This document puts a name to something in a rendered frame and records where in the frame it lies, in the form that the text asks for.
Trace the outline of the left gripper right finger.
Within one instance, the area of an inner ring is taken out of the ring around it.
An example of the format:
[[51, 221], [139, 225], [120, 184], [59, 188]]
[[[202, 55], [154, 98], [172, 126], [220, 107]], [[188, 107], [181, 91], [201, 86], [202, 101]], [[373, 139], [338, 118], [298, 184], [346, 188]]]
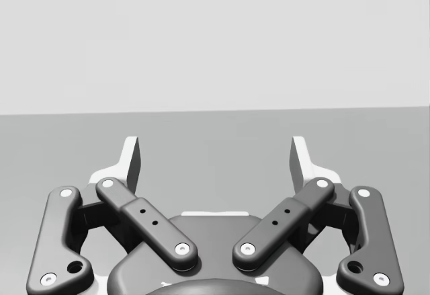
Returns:
[[315, 165], [302, 136], [292, 138], [290, 173], [295, 194], [281, 201], [234, 245], [242, 271], [260, 268], [285, 242], [303, 252], [326, 227], [342, 232], [350, 254], [335, 281], [350, 295], [403, 295], [404, 281], [381, 193], [346, 189], [339, 175]]

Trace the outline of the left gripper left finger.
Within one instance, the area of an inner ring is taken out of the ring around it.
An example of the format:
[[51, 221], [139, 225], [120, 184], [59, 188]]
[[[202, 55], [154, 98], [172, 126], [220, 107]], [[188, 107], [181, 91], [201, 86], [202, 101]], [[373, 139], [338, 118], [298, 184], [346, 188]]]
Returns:
[[196, 244], [148, 200], [136, 196], [138, 137], [125, 139], [119, 161], [93, 173], [84, 190], [54, 188], [48, 195], [28, 279], [28, 295], [81, 295], [95, 283], [81, 248], [91, 229], [104, 226], [131, 252], [142, 241], [174, 271], [198, 263]]

